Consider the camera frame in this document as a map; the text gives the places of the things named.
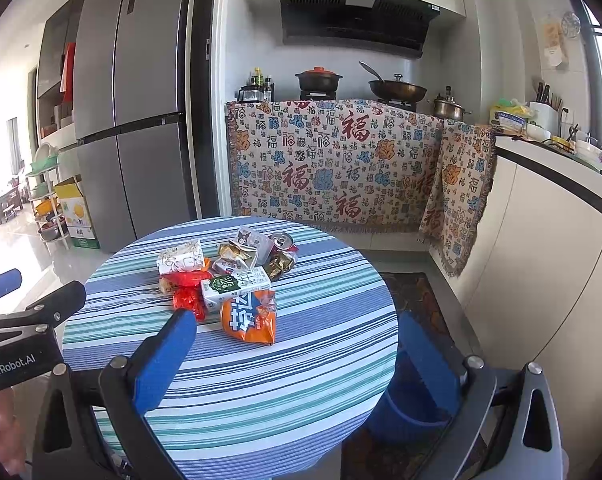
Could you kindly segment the person's left hand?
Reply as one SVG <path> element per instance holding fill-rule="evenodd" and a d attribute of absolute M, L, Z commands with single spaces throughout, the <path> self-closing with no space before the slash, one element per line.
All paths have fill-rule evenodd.
<path fill-rule="evenodd" d="M 0 463 L 12 476 L 26 470 L 24 432 L 16 419 L 12 388 L 0 391 Z"/>

